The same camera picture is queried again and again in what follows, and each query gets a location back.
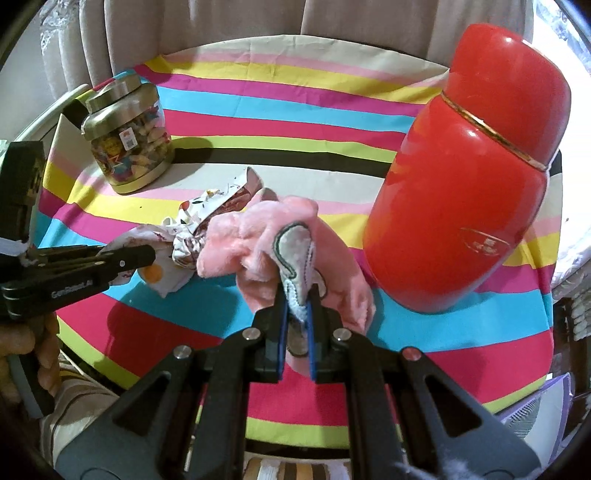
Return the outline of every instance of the barcode sticker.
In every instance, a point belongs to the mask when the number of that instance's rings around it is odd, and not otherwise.
[[[119,134],[119,138],[123,142],[125,151],[131,150],[138,146],[138,141],[135,139],[134,131],[131,127],[126,128]]]

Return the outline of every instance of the striped tablecloth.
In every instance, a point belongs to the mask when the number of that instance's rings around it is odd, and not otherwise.
[[[158,86],[176,163],[143,192],[118,196],[62,117],[39,207],[42,247],[104,244],[138,223],[158,224],[180,202],[249,164],[279,195],[317,200],[320,216],[365,268],[362,231],[372,202],[414,117],[447,72],[392,51],[290,35],[193,48],[135,70]],[[374,285],[369,337],[387,348],[428,352],[491,411],[525,397],[543,383],[553,352],[549,291],[560,212],[558,175],[523,243],[449,312],[410,312]],[[61,309],[59,318],[66,344],[129,387],[174,346],[215,345],[249,325],[252,313],[233,277],[194,278],[163,300],[135,276]],[[247,436],[347,447],[343,392],[286,367],[279,385],[251,388]]]

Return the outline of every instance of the triangular cutout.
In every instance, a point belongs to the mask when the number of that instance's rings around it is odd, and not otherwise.
[[[425,384],[435,402],[443,427],[450,437],[459,437],[482,425],[480,417],[436,377],[429,375],[425,379]]]
[[[145,437],[149,430],[160,402],[164,397],[170,379],[168,375],[160,375],[149,388],[147,388],[125,411],[123,411],[114,423],[130,432]]]

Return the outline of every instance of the beige curtain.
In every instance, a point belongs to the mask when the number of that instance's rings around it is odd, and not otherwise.
[[[57,98],[158,54],[233,38],[305,34],[392,48],[449,65],[474,22],[531,40],[535,0],[48,0],[40,11]]]

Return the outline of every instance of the screw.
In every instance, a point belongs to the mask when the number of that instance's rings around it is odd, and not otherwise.
[[[256,327],[250,327],[244,329],[244,331],[242,332],[242,336],[246,340],[256,340],[261,336],[261,331]]]
[[[347,340],[349,340],[352,336],[351,330],[347,329],[347,328],[337,328],[334,332],[333,332],[333,337],[335,337],[335,339],[339,342],[346,342]]]
[[[191,347],[187,345],[179,345],[174,348],[173,355],[176,359],[182,360],[183,358],[187,358],[191,355]]]
[[[402,350],[402,356],[409,362],[416,362],[423,356],[423,354],[418,348],[408,346]]]

